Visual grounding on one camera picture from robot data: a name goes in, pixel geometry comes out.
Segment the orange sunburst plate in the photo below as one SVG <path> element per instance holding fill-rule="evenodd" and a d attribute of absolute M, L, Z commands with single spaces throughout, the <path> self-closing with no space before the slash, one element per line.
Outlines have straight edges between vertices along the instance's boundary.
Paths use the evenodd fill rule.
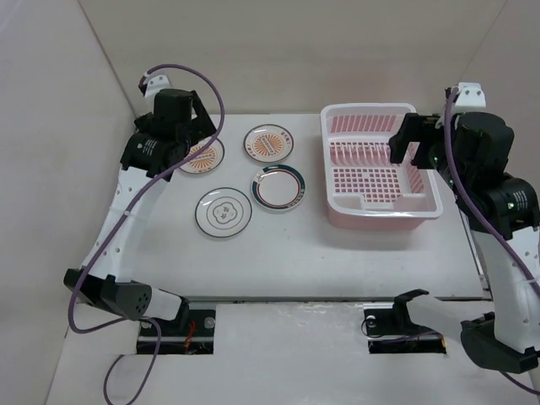
<path fill-rule="evenodd" d="M 243 148 L 256 162 L 272 164 L 287 159 L 294 150 L 294 137 L 285 127 L 262 124 L 244 137 Z"/>
<path fill-rule="evenodd" d="M 202 175 L 216 169 L 224 160 L 225 149 L 223 143 L 216 139 L 195 159 L 179 168 L 184 173 L 190 175 Z"/>

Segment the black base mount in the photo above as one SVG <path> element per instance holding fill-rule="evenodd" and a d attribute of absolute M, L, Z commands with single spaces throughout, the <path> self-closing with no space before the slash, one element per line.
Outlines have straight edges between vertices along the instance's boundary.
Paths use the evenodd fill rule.
<path fill-rule="evenodd" d="M 407 324 L 390 305 L 365 305 L 361 332 L 369 354 L 446 354 L 445 339 L 428 327 Z"/>
<path fill-rule="evenodd" d="M 181 329 L 169 322 L 157 320 L 162 338 L 159 354 L 210 355 L 213 354 L 216 327 L 216 307 L 195 307 L 189 310 L 186 323 Z M 157 342 L 156 327 L 143 321 L 140 323 L 136 342 L 137 354 L 152 354 Z"/>

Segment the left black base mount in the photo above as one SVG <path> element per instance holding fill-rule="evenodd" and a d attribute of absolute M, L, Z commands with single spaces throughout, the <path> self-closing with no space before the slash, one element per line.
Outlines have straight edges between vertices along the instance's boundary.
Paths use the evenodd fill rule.
<path fill-rule="evenodd" d="M 189 310 L 186 323 L 181 329 L 169 322 L 157 320 L 162 338 L 159 354 L 210 355 L 213 354 L 216 327 L 216 307 L 195 307 Z M 137 354 L 152 354 L 157 342 L 156 327 L 143 321 L 140 323 L 136 342 Z"/>

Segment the green red rimmed plate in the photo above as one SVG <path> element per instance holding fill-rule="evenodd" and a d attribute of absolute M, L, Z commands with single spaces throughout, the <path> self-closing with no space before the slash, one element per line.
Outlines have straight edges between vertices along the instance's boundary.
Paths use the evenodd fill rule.
<path fill-rule="evenodd" d="M 253 177 L 251 195 L 262 208 L 284 213 L 299 205 L 305 196 L 306 184 L 298 170 L 289 165 L 269 165 Z"/>

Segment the white plate flower outline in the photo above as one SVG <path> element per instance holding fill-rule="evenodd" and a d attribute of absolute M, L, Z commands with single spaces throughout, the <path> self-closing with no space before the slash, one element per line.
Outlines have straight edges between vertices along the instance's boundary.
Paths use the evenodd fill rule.
<path fill-rule="evenodd" d="M 206 235 L 223 239 L 241 233 L 251 222 L 252 205 L 247 195 L 232 187 L 204 194 L 195 208 L 195 221 Z"/>

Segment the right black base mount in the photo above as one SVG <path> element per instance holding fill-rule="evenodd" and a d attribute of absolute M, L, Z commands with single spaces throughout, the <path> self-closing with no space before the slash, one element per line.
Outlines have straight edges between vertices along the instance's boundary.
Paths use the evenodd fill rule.
<path fill-rule="evenodd" d="M 390 305 L 365 305 L 361 332 L 369 354 L 446 354 L 445 339 L 428 327 L 407 324 Z"/>

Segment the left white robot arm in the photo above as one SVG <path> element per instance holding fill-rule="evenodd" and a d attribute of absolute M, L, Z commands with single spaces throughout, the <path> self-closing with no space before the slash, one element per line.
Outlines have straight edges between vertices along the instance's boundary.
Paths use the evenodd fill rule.
<path fill-rule="evenodd" d="M 69 268 L 63 282 L 73 300 L 120 320 L 159 319 L 169 334 L 177 335 L 188 327 L 188 301 L 135 281 L 134 262 L 149 216 L 173 171 L 216 128 L 197 92 L 181 89 L 159 90 L 153 111 L 134 124 L 100 234 L 81 267 Z"/>

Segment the pink dish rack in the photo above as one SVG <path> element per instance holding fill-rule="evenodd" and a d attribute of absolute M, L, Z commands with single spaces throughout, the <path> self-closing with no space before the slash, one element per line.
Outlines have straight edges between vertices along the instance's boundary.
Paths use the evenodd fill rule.
<path fill-rule="evenodd" d="M 328 219 L 349 230 L 406 231 L 443 213 L 435 175 L 390 161 L 389 139 L 415 108 L 407 103 L 328 105 L 320 114 Z"/>

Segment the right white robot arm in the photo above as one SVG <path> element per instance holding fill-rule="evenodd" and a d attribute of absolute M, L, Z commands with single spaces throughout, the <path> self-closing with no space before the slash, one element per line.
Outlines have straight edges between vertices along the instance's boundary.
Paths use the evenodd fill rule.
<path fill-rule="evenodd" d="M 434 170 L 453 191 L 488 270 L 494 311 L 462 321 L 459 339 L 477 366 L 522 374 L 539 366 L 539 201 L 530 183 L 506 172 L 515 134 L 487 112 L 405 115 L 388 142 L 390 161 Z"/>

